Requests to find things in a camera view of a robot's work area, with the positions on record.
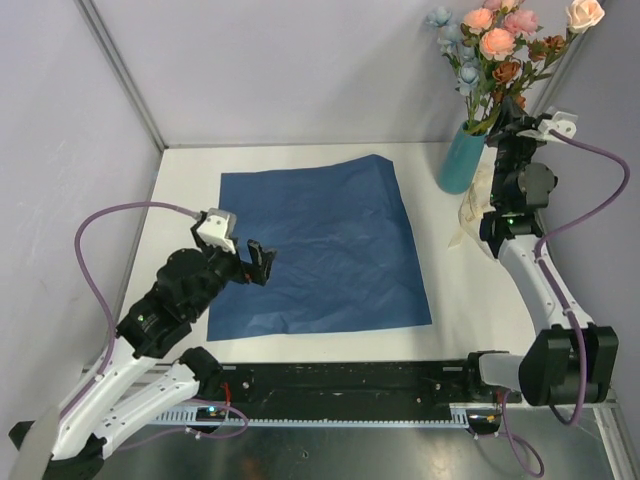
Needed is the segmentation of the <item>cream printed ribbon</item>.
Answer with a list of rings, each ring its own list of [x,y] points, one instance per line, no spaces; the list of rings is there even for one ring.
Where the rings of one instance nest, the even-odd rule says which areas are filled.
[[[456,248],[466,239],[470,239],[486,256],[493,257],[488,244],[480,239],[481,220],[485,213],[494,211],[490,204],[492,180],[493,168],[487,164],[480,164],[459,207],[459,226],[448,244],[449,249]]]

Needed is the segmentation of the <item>blue wrapping paper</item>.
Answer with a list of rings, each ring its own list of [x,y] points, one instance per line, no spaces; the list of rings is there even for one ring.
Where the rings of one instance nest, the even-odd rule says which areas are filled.
[[[226,173],[219,206],[237,216],[243,256],[249,239],[277,255],[266,286],[231,283],[212,302],[208,340],[431,324],[390,160]]]

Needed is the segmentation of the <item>brown flower stem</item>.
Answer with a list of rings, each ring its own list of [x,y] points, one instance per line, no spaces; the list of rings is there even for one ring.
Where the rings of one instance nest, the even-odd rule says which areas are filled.
[[[509,54],[490,55],[484,52],[485,38],[476,47],[480,61],[480,77],[473,96],[475,107],[473,135],[487,133],[496,122],[501,105],[513,100],[521,109],[526,108],[524,93],[534,83],[549,79],[555,64],[561,60],[574,40],[574,35],[547,36],[526,41],[523,37],[508,36],[513,42]]]

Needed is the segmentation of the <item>blue flower stem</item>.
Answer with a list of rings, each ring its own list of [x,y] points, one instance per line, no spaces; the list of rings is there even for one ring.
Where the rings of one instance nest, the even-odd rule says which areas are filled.
[[[481,80],[480,62],[473,46],[459,23],[453,20],[452,11],[436,7],[427,15],[426,23],[437,30],[436,42],[441,56],[451,66],[456,77],[455,90],[464,97],[467,111],[467,127],[476,123],[478,87]]]

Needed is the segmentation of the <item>peach rose stem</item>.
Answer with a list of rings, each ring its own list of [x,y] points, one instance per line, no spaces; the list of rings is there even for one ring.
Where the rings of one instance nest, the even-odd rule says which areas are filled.
[[[480,39],[486,34],[488,34],[488,36],[485,38],[486,44],[483,47],[484,52],[498,56],[501,54],[509,54],[513,49],[512,40],[501,39],[496,30],[491,30],[492,23],[492,13],[483,6],[466,14],[461,23],[461,27],[467,38],[467,43],[474,47],[478,60],[479,57],[476,47],[479,45]]]

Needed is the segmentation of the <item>single cream rosebud stem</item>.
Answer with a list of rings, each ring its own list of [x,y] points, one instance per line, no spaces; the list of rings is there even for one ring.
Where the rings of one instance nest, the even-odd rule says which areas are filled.
[[[562,34],[570,33],[574,35],[572,43],[581,35],[585,34],[588,30],[595,27],[605,17],[605,10],[601,4],[597,1],[573,1],[565,9],[566,13],[566,26]],[[529,40],[542,39],[547,36],[542,36],[542,25],[539,23],[539,31]]]

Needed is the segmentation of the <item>pink flower stem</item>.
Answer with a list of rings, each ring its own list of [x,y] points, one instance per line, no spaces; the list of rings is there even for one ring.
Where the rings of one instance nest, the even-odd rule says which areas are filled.
[[[523,1],[484,1],[482,6],[493,15],[491,30],[501,39],[510,39],[515,47],[524,45],[540,29],[538,15],[523,7]]]

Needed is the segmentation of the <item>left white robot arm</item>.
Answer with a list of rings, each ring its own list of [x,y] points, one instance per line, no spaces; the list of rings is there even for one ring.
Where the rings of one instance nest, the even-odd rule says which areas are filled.
[[[245,262],[230,238],[198,238],[172,253],[141,300],[60,409],[17,423],[9,437],[19,456],[13,479],[92,479],[134,433],[164,411],[222,392],[223,368],[202,347],[189,348],[167,373],[133,395],[128,389],[192,331],[228,283],[267,283],[276,253],[247,243]]]

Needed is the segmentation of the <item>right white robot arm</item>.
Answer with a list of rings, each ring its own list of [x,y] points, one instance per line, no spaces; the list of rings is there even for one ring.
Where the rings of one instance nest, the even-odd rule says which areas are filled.
[[[481,219],[479,237],[515,282],[536,337],[523,356],[479,354],[478,366],[461,376],[462,391],[473,401],[486,400],[497,387],[552,409],[580,409],[608,396],[618,337],[613,328],[597,325],[570,293],[550,258],[550,236],[538,215],[558,180],[533,156],[549,141],[572,143],[576,120],[561,111],[534,118],[506,98],[486,139],[497,153],[491,209]]]

